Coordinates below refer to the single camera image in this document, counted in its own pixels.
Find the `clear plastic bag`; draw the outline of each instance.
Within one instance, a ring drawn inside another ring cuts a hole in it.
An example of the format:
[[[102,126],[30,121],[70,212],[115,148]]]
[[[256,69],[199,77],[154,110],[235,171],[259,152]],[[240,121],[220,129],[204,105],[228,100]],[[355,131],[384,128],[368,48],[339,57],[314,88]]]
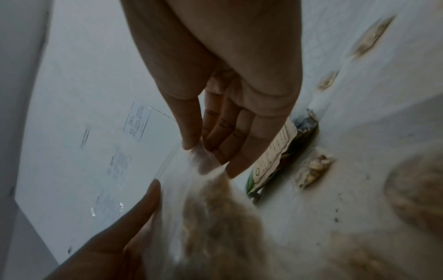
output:
[[[290,254],[202,144],[175,148],[156,178],[162,203],[144,249],[147,279],[293,279]]]

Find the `paper label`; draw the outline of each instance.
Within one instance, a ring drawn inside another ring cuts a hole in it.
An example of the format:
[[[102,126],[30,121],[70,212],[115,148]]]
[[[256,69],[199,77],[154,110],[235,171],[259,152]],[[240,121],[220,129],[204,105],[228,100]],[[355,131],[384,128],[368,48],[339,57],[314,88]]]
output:
[[[108,168],[108,175],[114,178],[120,185],[123,184],[131,165],[131,157],[118,150],[112,157],[110,167]]]
[[[94,207],[91,208],[91,215],[105,224],[111,225],[123,215],[124,211],[123,203],[115,201],[110,194],[102,190],[95,201]]]
[[[88,140],[88,136],[89,136],[89,131],[91,130],[91,127],[89,127],[89,125],[87,125],[84,129],[83,132],[83,138],[82,138],[82,142],[80,144],[80,148],[83,150],[85,145],[86,145],[86,141]]]
[[[151,109],[149,107],[145,107],[142,103],[135,100],[132,103],[129,115],[126,118],[123,132],[131,136],[136,141],[140,141],[150,114]]]
[[[252,169],[254,183],[257,184],[260,181],[264,181],[267,178],[264,175],[267,174],[269,176],[277,168],[282,153],[288,149],[295,136],[297,136],[297,128],[291,119],[288,118],[272,143],[255,162]]]

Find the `plastic bag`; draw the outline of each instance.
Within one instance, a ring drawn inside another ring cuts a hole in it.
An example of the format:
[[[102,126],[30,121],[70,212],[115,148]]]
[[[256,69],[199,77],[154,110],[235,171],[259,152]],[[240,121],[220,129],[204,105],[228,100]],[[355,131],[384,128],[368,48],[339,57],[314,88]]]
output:
[[[157,179],[162,203],[144,249],[148,279],[290,279],[290,258],[264,232],[255,206],[202,144],[174,149]]]

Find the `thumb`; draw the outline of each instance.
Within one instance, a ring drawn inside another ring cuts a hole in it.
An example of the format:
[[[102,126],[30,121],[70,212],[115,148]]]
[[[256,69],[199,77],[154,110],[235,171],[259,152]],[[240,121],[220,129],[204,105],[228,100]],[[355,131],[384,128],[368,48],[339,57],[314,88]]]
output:
[[[160,203],[161,189],[157,179],[152,181],[144,197],[112,226],[91,238],[89,250],[121,252],[129,241],[149,221]]]

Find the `hand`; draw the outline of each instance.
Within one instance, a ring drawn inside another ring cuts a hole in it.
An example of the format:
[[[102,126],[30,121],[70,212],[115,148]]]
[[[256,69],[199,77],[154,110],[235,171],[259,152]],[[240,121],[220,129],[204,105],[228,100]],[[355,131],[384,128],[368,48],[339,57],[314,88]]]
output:
[[[46,280],[144,280],[137,233],[160,202],[160,183],[154,180],[146,195],[111,227],[91,238]]]
[[[122,0],[134,41],[190,149],[201,137],[233,178],[297,100],[299,0]],[[198,96],[205,89],[201,117]]]

